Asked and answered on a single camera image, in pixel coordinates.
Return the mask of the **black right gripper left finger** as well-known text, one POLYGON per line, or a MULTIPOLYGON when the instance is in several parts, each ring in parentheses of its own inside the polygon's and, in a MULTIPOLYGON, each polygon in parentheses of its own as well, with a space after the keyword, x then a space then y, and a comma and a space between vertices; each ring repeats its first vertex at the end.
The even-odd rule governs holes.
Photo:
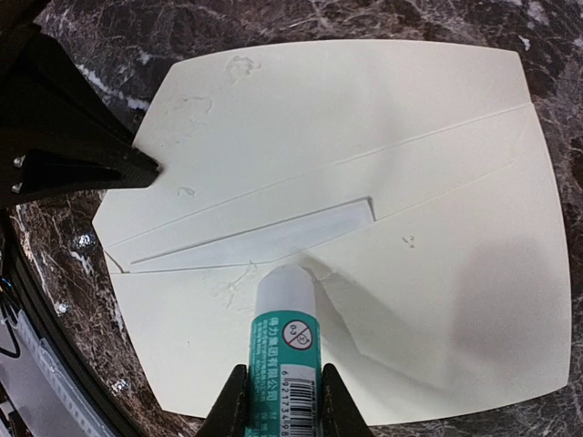
POLYGON ((197 437, 242 437, 248 423, 248 371, 236 365, 202 423, 197 437))

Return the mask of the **white letter paper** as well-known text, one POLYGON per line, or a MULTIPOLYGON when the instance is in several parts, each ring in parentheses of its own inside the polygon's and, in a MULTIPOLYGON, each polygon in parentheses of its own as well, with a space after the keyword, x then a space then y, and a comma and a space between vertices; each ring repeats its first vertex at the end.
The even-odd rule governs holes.
POLYGON ((290 218, 197 246, 130 264, 132 273, 209 269, 284 259, 374 223, 370 200, 290 218))

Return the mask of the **small glue bottle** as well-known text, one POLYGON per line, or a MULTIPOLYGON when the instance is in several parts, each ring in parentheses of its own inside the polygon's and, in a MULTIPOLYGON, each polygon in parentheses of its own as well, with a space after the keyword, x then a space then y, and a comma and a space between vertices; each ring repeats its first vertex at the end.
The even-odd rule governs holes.
POLYGON ((279 266, 258 284, 251 323, 247 436, 321 434, 321 343, 309 273, 279 266))

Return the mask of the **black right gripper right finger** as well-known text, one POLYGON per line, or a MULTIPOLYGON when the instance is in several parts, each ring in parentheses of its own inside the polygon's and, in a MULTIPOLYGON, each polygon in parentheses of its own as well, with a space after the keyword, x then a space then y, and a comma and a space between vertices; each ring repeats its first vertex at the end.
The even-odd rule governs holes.
POLYGON ((322 371, 322 435, 370 437, 368 425, 331 363, 325 364, 322 371))

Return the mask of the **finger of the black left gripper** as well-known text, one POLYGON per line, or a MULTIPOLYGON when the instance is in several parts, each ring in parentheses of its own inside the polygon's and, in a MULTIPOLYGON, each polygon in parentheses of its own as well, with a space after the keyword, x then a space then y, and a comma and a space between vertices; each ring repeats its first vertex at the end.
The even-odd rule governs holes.
POLYGON ((1 202, 147 188, 159 164, 35 24, 1 34, 1 202))

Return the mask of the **cream envelope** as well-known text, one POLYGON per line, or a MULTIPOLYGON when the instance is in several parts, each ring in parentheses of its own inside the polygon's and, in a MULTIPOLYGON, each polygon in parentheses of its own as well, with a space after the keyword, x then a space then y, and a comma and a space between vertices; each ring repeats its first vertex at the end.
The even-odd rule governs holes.
POLYGON ((568 382, 568 249, 519 56, 445 43, 256 46, 175 64, 133 145, 161 167, 93 224, 160 407, 203 417, 249 353, 256 288, 313 277, 322 357, 371 425, 568 382), (367 198, 374 223, 284 259, 130 264, 367 198))

